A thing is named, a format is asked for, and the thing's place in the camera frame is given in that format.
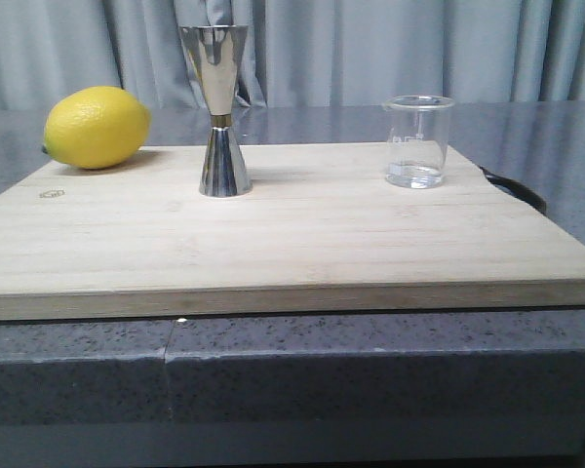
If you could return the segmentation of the steel double jigger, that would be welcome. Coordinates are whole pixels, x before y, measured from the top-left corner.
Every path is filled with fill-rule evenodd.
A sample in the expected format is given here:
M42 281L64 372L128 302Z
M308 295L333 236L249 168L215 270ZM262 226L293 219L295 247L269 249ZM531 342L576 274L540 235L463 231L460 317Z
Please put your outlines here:
M211 130L200 181L200 193L209 197L234 197L252 190L232 128L233 101L247 32L244 25L179 29L210 113Z

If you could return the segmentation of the clear glass beaker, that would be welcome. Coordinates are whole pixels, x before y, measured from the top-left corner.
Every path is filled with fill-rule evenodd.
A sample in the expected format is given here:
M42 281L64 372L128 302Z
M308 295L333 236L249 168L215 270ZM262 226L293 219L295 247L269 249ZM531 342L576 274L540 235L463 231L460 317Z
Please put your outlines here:
M397 96L382 103L391 116L385 179L411 189L440 185L455 102L449 97Z

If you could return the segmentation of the grey curtain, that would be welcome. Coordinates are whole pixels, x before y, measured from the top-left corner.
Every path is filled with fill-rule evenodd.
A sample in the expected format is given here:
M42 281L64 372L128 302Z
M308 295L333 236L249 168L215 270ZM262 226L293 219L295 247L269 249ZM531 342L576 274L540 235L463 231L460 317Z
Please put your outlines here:
M118 86L204 101L184 26L244 25L244 106L585 100L585 1L0 1L0 110Z

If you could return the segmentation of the light wooden cutting board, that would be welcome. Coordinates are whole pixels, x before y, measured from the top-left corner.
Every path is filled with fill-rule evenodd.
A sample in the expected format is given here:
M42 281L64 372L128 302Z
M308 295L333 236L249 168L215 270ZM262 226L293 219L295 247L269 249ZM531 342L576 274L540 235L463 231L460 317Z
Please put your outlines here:
M456 151L388 184L381 142L243 150L250 193L198 190L200 146L0 195L0 321L585 305L585 246Z

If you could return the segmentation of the yellow lemon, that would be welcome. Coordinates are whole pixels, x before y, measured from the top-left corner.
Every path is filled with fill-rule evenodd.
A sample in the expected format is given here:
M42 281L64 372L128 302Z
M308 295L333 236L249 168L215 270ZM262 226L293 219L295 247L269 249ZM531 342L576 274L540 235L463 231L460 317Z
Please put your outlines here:
M73 167L105 169L128 160L145 143L149 109L127 91L94 86L59 101L49 112L45 152Z

